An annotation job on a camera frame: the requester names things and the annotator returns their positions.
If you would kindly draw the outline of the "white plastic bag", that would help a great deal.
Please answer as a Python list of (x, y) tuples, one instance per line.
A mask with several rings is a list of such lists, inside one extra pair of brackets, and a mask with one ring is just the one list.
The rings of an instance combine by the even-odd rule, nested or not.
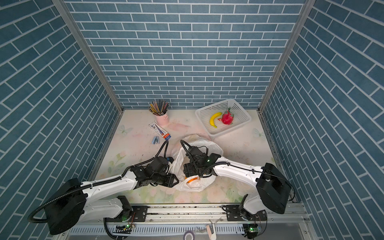
[(200, 135), (189, 135), (173, 148), (169, 173), (176, 176), (174, 190), (201, 192), (211, 185), (216, 177), (207, 167), (224, 154), (215, 142)]

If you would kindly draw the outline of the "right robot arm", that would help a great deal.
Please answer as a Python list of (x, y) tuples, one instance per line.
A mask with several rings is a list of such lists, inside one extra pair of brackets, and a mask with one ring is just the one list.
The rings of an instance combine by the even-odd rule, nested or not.
[(190, 162), (184, 164), (186, 177), (226, 177), (254, 187), (255, 195), (245, 194), (240, 204), (240, 211), (255, 215), (260, 211), (271, 210), (284, 214), (290, 201), (292, 185), (275, 165), (266, 163), (263, 167), (237, 163), (227, 158), (202, 152), (199, 147), (183, 146)]

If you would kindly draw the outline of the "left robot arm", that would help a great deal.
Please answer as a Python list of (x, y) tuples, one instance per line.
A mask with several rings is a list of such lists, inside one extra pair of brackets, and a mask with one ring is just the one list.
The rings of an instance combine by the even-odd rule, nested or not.
[(91, 220), (130, 220), (133, 209), (120, 193), (148, 185), (174, 187), (179, 180), (169, 172), (173, 162), (172, 157), (158, 156), (146, 166), (128, 168), (122, 175), (83, 183), (78, 179), (67, 181), (44, 208), (50, 234), (61, 234), (77, 223)]

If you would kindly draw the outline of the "pink dragon fruit toy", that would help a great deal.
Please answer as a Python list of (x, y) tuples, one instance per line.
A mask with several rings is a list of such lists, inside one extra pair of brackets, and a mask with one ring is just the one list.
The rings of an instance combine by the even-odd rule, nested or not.
[(228, 108), (228, 110), (222, 115), (222, 122), (225, 125), (231, 125), (234, 121), (234, 114), (231, 112), (231, 108)]

